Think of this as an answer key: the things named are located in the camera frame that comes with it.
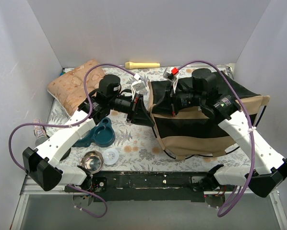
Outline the peach patterned pillow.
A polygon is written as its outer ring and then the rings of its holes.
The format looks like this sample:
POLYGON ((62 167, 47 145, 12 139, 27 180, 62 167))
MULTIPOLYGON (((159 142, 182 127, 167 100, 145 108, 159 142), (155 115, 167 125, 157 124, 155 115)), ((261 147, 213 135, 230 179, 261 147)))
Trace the peach patterned pillow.
POLYGON ((64 73, 48 85, 48 92, 59 101, 69 116, 72 116, 86 99, 84 77, 87 71, 96 65, 98 65, 98 61, 95 59, 87 61, 64 73))

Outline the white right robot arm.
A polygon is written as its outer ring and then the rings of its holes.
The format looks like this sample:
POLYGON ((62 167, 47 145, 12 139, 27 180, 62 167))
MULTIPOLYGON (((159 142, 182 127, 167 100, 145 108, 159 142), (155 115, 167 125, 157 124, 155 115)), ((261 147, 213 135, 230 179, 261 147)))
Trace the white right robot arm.
POLYGON ((233 144, 251 160, 236 168, 218 164, 197 189, 218 190, 224 185, 247 186, 268 196, 287 178, 287 158, 274 150, 253 125, 269 97, 248 91, 223 72, 196 69, 180 78, 177 68, 166 68, 163 81, 149 84, 149 113, 163 150, 177 157, 224 156, 233 144))

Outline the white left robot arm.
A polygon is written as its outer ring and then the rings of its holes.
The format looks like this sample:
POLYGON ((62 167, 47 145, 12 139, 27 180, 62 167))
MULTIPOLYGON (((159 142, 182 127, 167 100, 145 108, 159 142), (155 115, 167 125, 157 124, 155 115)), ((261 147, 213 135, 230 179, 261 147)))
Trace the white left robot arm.
POLYGON ((154 122, 145 105, 144 97, 138 93, 146 87, 139 74, 131 89, 126 89, 130 96, 123 96, 120 78, 107 74, 99 82, 99 87, 89 93, 87 98, 73 113, 66 128, 59 129, 48 140, 35 149, 30 147, 23 151, 26 173, 44 190, 50 191, 57 185, 73 184, 83 192, 92 186, 89 172, 82 166, 60 167, 60 160, 65 153, 89 130, 99 125, 110 111, 127 114, 127 122, 153 127, 154 122))

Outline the teal double pet feeder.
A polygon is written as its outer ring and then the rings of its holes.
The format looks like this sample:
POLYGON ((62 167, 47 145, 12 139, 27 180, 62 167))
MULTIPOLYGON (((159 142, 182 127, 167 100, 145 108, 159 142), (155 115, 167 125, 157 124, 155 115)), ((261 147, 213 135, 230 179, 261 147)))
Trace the teal double pet feeder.
POLYGON ((115 141, 115 132, 112 128, 111 120, 107 117, 103 118, 97 126, 86 132, 73 147, 89 147, 91 143, 95 143, 99 147, 108 147, 115 141))

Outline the floral table mat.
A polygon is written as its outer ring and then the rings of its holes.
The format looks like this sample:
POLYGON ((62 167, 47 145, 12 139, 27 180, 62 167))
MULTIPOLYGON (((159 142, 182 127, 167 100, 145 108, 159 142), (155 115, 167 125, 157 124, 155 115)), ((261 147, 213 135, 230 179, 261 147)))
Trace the floral table mat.
MULTIPOLYGON (((164 81, 165 67, 155 69, 133 69, 145 81, 164 81)), ((103 68, 106 74, 115 74, 120 77, 122 89, 129 89, 133 78, 126 72, 116 68, 103 68)), ((63 125, 69 116, 63 106, 53 99, 48 116, 49 124, 63 125)), ((186 160, 170 158, 158 144, 150 127, 137 126, 126 122, 126 115, 111 111, 109 115, 112 127, 115 131, 115 142, 108 148, 114 148, 119 152, 119 159, 113 165, 104 165, 104 171, 198 171, 205 172, 218 164, 227 167, 249 167, 250 159, 241 150, 226 156, 205 158, 193 156, 186 160)), ((67 159, 60 162, 65 166, 77 166, 81 158, 91 150, 103 153, 108 148, 101 148, 94 143, 88 148, 72 148, 67 159)))

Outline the clear plastic lid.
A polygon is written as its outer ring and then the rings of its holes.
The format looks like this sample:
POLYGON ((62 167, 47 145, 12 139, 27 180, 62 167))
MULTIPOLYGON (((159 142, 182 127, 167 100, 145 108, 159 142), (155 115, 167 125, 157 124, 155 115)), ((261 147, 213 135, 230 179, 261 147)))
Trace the clear plastic lid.
POLYGON ((104 164, 113 165, 119 159, 119 152, 114 148, 109 148, 102 153, 102 156, 104 159, 104 164))

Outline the stainless steel bowl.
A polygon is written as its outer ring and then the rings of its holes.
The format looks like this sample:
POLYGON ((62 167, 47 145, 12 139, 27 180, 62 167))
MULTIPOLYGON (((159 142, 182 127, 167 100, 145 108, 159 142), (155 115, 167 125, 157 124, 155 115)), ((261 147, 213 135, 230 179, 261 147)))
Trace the stainless steel bowl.
POLYGON ((98 151, 89 151, 81 159, 80 165, 88 170, 90 174, 99 172, 104 164, 103 156, 98 151))

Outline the black microphone stand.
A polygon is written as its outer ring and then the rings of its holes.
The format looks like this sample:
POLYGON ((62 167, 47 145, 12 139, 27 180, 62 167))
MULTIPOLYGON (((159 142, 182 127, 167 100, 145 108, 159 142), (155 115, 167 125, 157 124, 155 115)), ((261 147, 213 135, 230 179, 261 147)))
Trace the black microphone stand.
POLYGON ((69 156, 70 152, 71 152, 71 149, 68 149, 68 150, 64 153, 64 155, 61 157, 60 161, 65 160, 65 159, 69 156))

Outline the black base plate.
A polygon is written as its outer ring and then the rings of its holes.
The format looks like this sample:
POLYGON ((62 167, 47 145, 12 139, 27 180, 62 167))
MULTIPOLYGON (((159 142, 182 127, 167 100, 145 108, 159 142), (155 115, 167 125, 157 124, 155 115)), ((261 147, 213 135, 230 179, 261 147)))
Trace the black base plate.
POLYGON ((204 202, 205 193, 223 197, 234 188, 212 183, 206 172, 100 171, 87 184, 89 192, 106 201, 204 202))

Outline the aluminium frame rail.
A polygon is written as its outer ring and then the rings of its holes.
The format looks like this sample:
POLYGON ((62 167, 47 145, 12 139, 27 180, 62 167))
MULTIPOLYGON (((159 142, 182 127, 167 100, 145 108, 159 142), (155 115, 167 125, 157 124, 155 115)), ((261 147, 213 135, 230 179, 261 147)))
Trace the aluminium frame rail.
POLYGON ((26 177, 13 230, 287 230, 274 190, 262 198, 246 190, 223 217, 231 187, 217 194, 195 191, 200 172, 99 172, 96 197, 63 185, 43 191, 26 177))

